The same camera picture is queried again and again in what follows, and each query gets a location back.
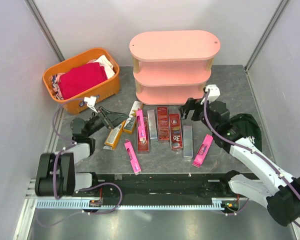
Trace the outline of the orange R.O toothpaste box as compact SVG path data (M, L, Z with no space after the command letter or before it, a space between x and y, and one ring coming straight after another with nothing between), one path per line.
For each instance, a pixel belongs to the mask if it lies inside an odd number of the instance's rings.
M126 120L124 126L123 126L123 132L132 134L134 132L135 126L136 126L136 120L137 120L137 110L143 108L143 103L139 101L134 101L130 112L128 114L128 119Z

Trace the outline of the pink toothpaste box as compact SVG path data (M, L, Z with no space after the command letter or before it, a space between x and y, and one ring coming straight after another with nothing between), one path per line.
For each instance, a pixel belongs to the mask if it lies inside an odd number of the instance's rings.
M194 158L194 161L192 163L193 166L199 168L203 164L212 142L213 142L213 137L207 134Z
M130 164L132 166L132 170L134 172L135 175L138 175L142 172L139 161L137 159L136 153L133 149L132 143L129 140L125 140L124 143L125 149L127 151L129 160L130 160Z
M146 128L144 123L143 111L139 108L136 111L136 121L137 121L137 131L138 131L138 139L140 142L146 141Z

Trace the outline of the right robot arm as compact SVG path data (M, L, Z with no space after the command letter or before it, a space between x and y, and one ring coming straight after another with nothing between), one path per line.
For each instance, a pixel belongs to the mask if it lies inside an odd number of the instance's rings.
M189 98L179 106L186 119L201 121L212 133L216 145L239 160L260 180L256 182L231 170L221 179L219 191L225 197L243 195L265 207L281 226L300 217L300 176L294 177L262 153L262 133L255 118L248 113L230 115L226 103Z

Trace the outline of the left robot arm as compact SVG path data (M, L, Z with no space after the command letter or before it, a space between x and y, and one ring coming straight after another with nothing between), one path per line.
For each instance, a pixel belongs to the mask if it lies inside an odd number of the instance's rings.
M98 107L91 118L74 118L70 123L71 145L58 153L43 153L39 159L36 174L35 194L39 197L71 196L75 192L75 160L91 156L95 151L96 140L91 135L102 128L113 130L129 116Z

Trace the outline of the silver toothpaste box right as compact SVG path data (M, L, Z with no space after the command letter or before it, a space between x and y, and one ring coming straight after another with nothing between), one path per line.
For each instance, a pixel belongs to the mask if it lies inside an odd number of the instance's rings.
M193 158L193 128L189 125L183 126L183 157Z

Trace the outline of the dark red toothpaste box middle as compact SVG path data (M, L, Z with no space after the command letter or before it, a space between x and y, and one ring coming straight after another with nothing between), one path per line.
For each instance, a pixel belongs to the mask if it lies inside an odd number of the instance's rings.
M160 142L168 142L170 140L168 108L159 106L156 110L158 140Z

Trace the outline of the red 3D toothpaste box right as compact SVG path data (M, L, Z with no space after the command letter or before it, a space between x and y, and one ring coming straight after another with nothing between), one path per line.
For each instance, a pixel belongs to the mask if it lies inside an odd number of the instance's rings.
M170 147L172 151L183 149L182 125L179 113L169 113Z

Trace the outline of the red 3d toothpaste box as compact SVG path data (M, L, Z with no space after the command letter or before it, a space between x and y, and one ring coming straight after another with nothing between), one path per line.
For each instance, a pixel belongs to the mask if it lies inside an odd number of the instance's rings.
M182 125L179 113L169 113L170 147L172 151L183 149Z
M140 141L138 128L136 129L137 136L137 152L139 154L147 154L150 151L149 126L148 118L144 117L145 141Z

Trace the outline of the orange plastic basket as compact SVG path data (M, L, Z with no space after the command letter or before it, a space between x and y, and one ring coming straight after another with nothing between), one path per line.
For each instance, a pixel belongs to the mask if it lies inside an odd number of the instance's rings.
M113 77L69 99L65 99L65 100L57 99L56 93L53 91L52 81L49 80L50 77L52 77L55 74L66 73L70 71L72 68L80 67L86 64L88 61L97 59L102 55L104 55L113 65L113 70L114 70ZM95 96L96 101L99 103L112 95L118 94L121 87L119 73L120 73L120 67L117 64L117 62L114 60L114 58L110 55L110 53L102 47L96 47L84 51L78 55L68 58L48 68L42 76L42 81L50 97L55 102L57 102L60 105L63 105L63 108L68 113L77 115L88 108L84 102L85 97Z

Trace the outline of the silver toothpaste box left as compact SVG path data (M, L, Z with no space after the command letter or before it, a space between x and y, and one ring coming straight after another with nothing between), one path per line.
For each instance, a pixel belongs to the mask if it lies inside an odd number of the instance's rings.
M147 111L149 138L158 141L157 123L155 111L153 109Z

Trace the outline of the red 3D toothpaste box left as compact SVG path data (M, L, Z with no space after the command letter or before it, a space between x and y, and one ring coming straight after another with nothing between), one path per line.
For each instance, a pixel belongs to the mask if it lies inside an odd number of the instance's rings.
M137 136L137 152L139 154L147 154L150 151L149 126L148 118L144 117L145 141L140 141L138 128L136 129Z

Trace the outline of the red folded cloth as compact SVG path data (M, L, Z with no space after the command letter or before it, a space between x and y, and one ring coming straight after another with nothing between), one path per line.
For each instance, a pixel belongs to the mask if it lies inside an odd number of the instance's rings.
M61 75L58 87L63 99L67 100L103 83L107 79L105 68L100 66L98 62L93 62L72 68Z

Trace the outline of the white and patterned cloths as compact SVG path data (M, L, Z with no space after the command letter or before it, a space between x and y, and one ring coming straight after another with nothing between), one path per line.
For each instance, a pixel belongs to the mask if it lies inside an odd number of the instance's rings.
M89 64L89 63L99 63L100 66L104 67L104 70L105 70L105 73L107 76L107 80L112 78L115 75L114 65L106 58L105 55L101 55L97 59L92 59L92 60L88 61L86 64ZM62 76L65 73L66 72L57 73L55 75L50 76L50 78L49 78L49 81L51 82L51 85L52 85L52 95L55 96L56 99L58 99L58 100L64 100L63 96L61 94L60 88L58 86L58 82L60 80L60 76Z

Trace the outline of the dark green baseball cap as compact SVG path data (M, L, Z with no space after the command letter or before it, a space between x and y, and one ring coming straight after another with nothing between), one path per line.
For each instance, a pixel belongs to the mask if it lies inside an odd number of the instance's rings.
M250 138L253 145L262 151L262 132L255 118L248 113L239 113L232 118L244 137Z

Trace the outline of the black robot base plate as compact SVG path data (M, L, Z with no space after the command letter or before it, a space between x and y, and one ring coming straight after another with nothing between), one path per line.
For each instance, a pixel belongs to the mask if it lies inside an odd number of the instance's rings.
M233 193L224 182L223 173L159 173L159 174L96 174L94 187L103 183L116 184L122 191L124 205L172 205L199 202L211 198L242 197Z

